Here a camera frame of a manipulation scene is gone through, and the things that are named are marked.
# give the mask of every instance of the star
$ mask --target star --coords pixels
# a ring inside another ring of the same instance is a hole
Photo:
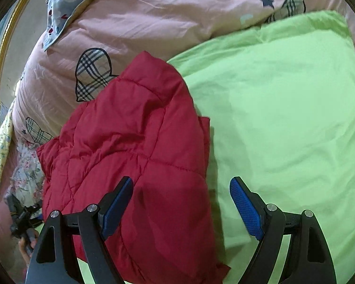
[[[263,7],[266,6],[271,6],[273,9],[275,9],[275,6],[273,6],[273,1],[275,0],[261,0],[263,2]]]

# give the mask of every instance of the heart pattern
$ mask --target heart pattern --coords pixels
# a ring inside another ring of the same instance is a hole
[[[90,101],[108,83],[117,77],[112,75],[112,63],[107,52],[101,48],[85,50],[79,58],[75,70],[76,101]]]
[[[27,132],[31,135],[35,143],[40,145],[49,142],[53,136],[46,131],[43,131],[34,119],[27,117],[26,119]]]
[[[265,23],[292,17],[306,12],[305,0],[285,0],[281,9],[270,15]]]

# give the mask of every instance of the metal screw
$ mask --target metal screw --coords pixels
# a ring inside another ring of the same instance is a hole
[[[51,212],[50,215],[51,215],[52,218],[56,218],[57,216],[59,216],[59,211],[54,210],[54,211]]]
[[[314,216],[313,212],[310,211],[310,210],[305,210],[305,211],[304,211],[304,214],[305,214],[305,216],[307,216],[308,218],[311,218],[311,217]]]
[[[275,204],[268,204],[267,205],[267,209],[269,211],[276,211],[277,210],[277,206]]]
[[[96,204],[91,204],[90,206],[87,207],[87,210],[89,212],[94,212],[97,210],[97,205]]]

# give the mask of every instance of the red puffer jacket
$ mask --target red puffer jacket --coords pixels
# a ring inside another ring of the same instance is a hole
[[[45,218],[55,209],[80,212],[122,176],[133,179],[133,197],[106,241],[124,280],[222,283],[229,268],[216,258],[205,183],[209,119],[197,116],[171,65],[141,53],[37,153],[46,175]]]

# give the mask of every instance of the pink comforter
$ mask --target pink comforter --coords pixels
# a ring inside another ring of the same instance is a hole
[[[79,103],[144,50],[168,60],[212,37],[321,9],[344,15],[355,41],[344,0],[95,0],[46,52],[44,36],[36,44],[13,110],[16,136],[42,144],[59,135]]]

